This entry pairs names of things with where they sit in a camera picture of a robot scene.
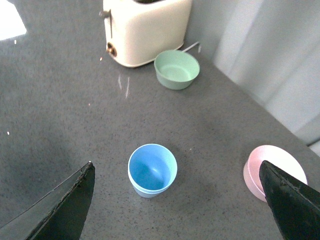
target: toaster lever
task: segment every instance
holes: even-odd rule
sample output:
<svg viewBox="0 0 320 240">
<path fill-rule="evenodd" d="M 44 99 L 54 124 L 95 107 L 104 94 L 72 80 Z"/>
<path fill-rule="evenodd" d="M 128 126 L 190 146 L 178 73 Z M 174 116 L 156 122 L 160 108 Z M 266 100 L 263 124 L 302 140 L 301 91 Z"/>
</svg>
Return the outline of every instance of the toaster lever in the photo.
<svg viewBox="0 0 320 240">
<path fill-rule="evenodd" d="M 109 11 L 100 11 L 99 16 L 103 19 L 109 18 L 111 16 L 111 9 Z"/>
<path fill-rule="evenodd" d="M 111 9 L 109 11 L 100 11 L 99 16 L 103 19 L 110 18 L 110 35 L 112 38 L 112 16 L 111 16 Z"/>
</svg>

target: toaster knob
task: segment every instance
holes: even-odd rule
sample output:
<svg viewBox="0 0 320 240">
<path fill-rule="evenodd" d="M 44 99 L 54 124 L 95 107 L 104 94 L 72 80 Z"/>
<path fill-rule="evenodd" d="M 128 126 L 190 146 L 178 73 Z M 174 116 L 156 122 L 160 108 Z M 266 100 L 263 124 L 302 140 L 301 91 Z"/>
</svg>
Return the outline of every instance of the toaster knob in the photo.
<svg viewBox="0 0 320 240">
<path fill-rule="evenodd" d="M 116 57 L 117 56 L 117 51 L 116 51 L 115 47 L 110 42 L 108 42 L 106 46 L 107 46 L 106 52 L 108 54 Z"/>
</svg>

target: bowl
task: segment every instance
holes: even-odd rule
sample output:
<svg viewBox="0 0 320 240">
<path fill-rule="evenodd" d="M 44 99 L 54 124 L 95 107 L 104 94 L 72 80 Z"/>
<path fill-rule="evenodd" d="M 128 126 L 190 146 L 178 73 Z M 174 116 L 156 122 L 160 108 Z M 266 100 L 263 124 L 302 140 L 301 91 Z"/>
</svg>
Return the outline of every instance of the bowl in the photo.
<svg viewBox="0 0 320 240">
<path fill-rule="evenodd" d="M 259 177 L 260 166 L 264 160 L 269 161 L 304 184 L 308 184 L 303 168 L 290 153 L 273 145 L 258 146 L 250 153 L 243 168 L 244 182 L 250 192 L 258 199 L 267 202 Z"/>
<path fill-rule="evenodd" d="M 200 72 L 198 61 L 180 50 L 161 52 L 154 60 L 154 68 L 158 81 L 172 90 L 185 89 Z"/>
</svg>

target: white wall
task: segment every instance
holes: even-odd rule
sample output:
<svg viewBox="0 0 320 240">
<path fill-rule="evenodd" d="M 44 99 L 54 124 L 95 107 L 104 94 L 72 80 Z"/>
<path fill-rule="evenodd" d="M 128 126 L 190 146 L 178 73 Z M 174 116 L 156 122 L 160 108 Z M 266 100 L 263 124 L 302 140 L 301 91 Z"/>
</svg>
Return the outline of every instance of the white wall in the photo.
<svg viewBox="0 0 320 240">
<path fill-rule="evenodd" d="M 306 145 L 319 141 L 320 1 L 194 0 L 186 39 Z"/>
</svg>

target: pink bowl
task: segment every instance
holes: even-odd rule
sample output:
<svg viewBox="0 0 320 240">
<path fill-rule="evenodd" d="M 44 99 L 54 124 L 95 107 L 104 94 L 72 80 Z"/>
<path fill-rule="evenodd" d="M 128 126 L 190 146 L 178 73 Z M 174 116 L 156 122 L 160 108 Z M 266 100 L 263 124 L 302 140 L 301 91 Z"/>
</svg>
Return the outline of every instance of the pink bowl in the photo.
<svg viewBox="0 0 320 240">
<path fill-rule="evenodd" d="M 301 182 L 308 184 L 304 170 L 291 154 L 277 146 L 258 146 L 250 153 L 248 161 L 243 168 L 245 184 L 258 199 L 264 202 L 267 201 L 259 178 L 260 166 L 264 160 L 276 165 Z"/>
</svg>

